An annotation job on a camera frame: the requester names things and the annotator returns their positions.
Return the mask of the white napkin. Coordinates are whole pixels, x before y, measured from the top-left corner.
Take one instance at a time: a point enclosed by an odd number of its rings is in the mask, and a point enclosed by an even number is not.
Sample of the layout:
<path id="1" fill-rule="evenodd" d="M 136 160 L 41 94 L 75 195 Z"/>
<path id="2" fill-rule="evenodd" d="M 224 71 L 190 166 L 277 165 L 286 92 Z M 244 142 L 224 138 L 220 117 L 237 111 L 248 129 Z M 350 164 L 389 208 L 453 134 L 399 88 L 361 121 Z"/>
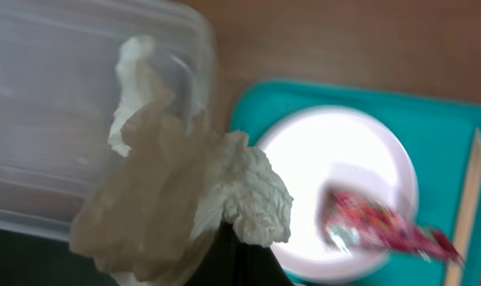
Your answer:
<path id="1" fill-rule="evenodd" d="M 173 92 L 150 67 L 157 44 L 119 50 L 121 98 L 108 142 L 122 157 L 71 225 L 69 247 L 120 285 L 185 285 L 223 223 L 248 245 L 290 237 L 292 197 L 243 132 L 218 133 L 208 111 L 168 112 Z"/>

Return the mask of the red snack wrapper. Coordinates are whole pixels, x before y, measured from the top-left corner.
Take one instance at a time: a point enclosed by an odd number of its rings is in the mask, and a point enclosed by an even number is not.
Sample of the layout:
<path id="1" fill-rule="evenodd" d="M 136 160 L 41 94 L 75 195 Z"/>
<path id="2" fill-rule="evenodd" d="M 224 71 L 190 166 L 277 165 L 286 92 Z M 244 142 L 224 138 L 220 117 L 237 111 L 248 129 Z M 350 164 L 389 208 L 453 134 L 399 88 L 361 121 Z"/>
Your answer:
<path id="1" fill-rule="evenodd" d="M 396 252 L 458 265 L 464 262 L 442 231 L 418 226 L 356 191 L 329 192 L 319 227 L 324 243 L 345 253 Z"/>

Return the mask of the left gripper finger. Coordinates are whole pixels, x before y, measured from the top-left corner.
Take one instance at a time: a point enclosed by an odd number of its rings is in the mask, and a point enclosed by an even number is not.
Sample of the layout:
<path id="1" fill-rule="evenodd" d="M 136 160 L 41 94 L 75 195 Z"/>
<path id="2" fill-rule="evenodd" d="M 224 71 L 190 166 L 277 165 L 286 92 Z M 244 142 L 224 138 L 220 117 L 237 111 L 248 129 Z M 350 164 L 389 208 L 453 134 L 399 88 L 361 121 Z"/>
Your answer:
<path id="1" fill-rule="evenodd" d="M 185 286 L 293 286 L 269 248 L 241 242 L 223 223 Z"/>

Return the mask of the large white plate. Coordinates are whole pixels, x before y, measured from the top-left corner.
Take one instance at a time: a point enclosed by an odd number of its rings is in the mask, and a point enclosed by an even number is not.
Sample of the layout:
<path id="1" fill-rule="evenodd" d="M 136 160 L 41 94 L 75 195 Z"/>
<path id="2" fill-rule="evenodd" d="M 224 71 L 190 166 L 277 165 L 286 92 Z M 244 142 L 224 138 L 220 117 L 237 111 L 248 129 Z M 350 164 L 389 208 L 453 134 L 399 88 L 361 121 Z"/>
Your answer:
<path id="1" fill-rule="evenodd" d="M 272 245 L 282 268 L 314 283 L 351 282 L 384 265 L 388 256 L 349 254 L 327 247 L 319 221 L 334 187 L 355 189 L 414 218 L 419 203 L 413 163 L 398 138 L 359 110 L 318 106 L 287 116 L 258 140 L 293 197 L 291 236 Z"/>

